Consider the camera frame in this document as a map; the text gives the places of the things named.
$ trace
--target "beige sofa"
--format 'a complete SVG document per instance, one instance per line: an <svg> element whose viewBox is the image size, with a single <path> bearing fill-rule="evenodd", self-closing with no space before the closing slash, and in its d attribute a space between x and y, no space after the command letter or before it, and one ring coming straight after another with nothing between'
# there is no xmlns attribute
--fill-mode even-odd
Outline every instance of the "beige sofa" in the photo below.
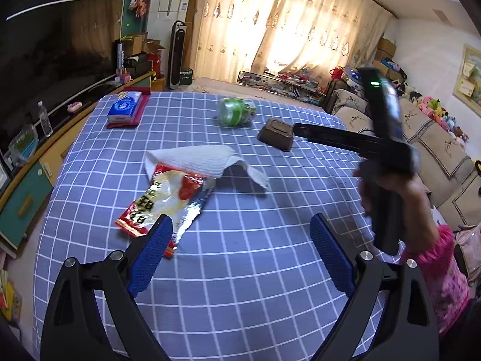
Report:
<svg viewBox="0 0 481 361"><path fill-rule="evenodd" d="M372 121L362 112L364 100L342 90L333 114L340 118L350 131L373 134ZM419 175L431 190L431 203L436 206L451 229L459 225L481 222L481 177L474 163L453 138L438 124L424 115L408 100L400 99L403 134L420 155Z"/></svg>

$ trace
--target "metal screw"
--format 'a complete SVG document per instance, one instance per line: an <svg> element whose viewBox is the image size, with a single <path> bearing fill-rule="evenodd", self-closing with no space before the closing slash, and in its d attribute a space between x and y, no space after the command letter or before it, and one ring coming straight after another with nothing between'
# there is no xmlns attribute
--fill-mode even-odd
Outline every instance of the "metal screw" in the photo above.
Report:
<svg viewBox="0 0 481 361"><path fill-rule="evenodd" d="M124 253L120 250L114 251L110 254L111 260L120 260L124 256Z"/></svg>
<svg viewBox="0 0 481 361"><path fill-rule="evenodd" d="M412 269L415 269L416 267L418 267L418 264L416 263L416 261L414 259L406 260L406 264Z"/></svg>
<svg viewBox="0 0 481 361"><path fill-rule="evenodd" d="M75 264L75 258L68 258L63 264L65 267L72 267Z"/></svg>
<svg viewBox="0 0 481 361"><path fill-rule="evenodd" d="M364 260L372 260L373 256L370 251L363 251L361 252L361 258Z"/></svg>

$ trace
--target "snack bag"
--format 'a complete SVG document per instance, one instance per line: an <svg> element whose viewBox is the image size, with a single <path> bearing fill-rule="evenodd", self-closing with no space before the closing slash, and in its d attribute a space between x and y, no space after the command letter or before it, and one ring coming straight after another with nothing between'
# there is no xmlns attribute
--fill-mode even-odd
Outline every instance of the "snack bag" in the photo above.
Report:
<svg viewBox="0 0 481 361"><path fill-rule="evenodd" d="M115 221L132 236L145 235L161 214L172 219L172 240L164 256L171 258L179 241L212 192L215 179L157 164L151 186Z"/></svg>

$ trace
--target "ceiling vent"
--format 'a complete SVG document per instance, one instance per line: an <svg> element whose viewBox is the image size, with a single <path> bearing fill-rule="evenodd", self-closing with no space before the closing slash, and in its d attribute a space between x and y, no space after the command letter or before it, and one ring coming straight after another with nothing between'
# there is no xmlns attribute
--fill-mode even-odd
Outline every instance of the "ceiling vent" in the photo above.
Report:
<svg viewBox="0 0 481 361"><path fill-rule="evenodd" d="M439 20L441 20L447 26L453 27L453 24L449 21L448 16L446 16L446 14L441 9L433 9L433 11L436 16L439 17Z"/></svg>

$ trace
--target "white towel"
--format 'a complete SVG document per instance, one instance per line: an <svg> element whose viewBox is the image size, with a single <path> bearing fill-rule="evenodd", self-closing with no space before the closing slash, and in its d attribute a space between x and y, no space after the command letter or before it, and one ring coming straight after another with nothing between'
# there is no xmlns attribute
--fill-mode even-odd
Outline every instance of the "white towel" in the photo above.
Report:
<svg viewBox="0 0 481 361"><path fill-rule="evenodd" d="M144 165L149 178L152 176L157 163L172 168L201 174L206 177L222 177L224 170L231 165L238 164L249 177L264 189L270 190L269 178L240 156L227 145L200 145L171 149L158 149L146 152Z"/></svg>

